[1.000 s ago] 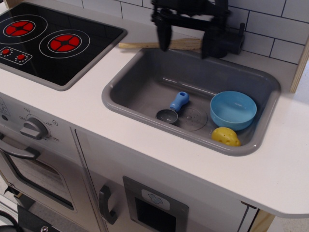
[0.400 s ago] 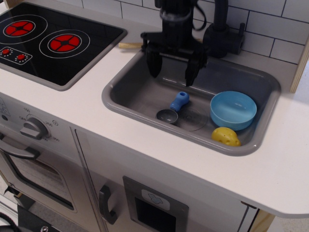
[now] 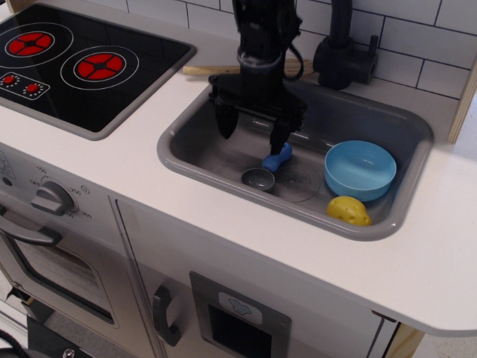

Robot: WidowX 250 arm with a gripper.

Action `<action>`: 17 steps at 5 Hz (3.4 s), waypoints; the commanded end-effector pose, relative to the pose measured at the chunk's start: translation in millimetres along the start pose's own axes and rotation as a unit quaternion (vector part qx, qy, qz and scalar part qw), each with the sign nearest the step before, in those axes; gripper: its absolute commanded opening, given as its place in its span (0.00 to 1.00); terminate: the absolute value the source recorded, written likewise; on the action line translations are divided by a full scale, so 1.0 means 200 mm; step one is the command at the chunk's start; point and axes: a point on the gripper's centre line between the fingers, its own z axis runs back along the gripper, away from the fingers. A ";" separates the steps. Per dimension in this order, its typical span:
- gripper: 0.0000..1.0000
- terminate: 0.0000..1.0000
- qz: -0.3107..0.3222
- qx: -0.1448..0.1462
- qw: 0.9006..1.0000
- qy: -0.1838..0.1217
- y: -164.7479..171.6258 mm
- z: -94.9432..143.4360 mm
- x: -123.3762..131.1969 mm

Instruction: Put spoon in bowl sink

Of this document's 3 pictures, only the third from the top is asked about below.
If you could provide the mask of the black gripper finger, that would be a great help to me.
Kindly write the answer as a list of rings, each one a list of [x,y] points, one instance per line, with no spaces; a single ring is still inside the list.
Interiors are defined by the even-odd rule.
[[[223,138],[229,139],[238,124],[239,113],[231,104],[222,100],[215,101],[215,118]]]
[[[291,133],[295,131],[294,120],[291,117],[278,118],[273,125],[270,135],[271,154],[279,154]]]

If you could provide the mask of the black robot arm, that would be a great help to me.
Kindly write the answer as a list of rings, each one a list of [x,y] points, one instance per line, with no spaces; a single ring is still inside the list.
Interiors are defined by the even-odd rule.
[[[212,75],[209,100],[218,129],[229,138],[239,114],[256,114],[273,122],[272,154],[279,154],[291,133],[303,123],[307,105],[284,82],[285,55],[300,33],[301,18],[292,1],[234,1],[240,45],[237,75]]]

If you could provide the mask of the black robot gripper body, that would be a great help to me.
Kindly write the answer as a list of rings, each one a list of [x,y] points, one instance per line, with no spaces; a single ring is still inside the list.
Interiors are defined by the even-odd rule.
[[[303,61],[297,75],[285,75],[283,67],[261,73],[242,69],[236,75],[211,75],[212,91],[209,100],[231,104],[240,113],[252,113],[275,123],[278,118],[291,117],[295,131],[301,129],[307,105],[285,88],[286,81],[297,81],[303,77]]]

